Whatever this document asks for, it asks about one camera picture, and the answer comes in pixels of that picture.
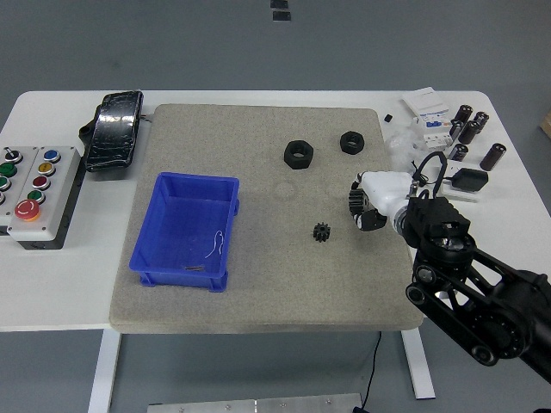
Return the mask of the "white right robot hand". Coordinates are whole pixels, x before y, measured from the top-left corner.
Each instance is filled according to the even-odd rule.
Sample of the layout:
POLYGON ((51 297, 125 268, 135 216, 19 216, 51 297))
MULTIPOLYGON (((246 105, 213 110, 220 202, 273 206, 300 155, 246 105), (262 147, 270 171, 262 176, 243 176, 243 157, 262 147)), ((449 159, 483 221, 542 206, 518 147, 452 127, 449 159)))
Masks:
POLYGON ((353 181, 348 204, 361 231, 375 231, 390 223, 401 234, 409 199, 418 191, 418 182, 405 172, 365 171, 353 181))

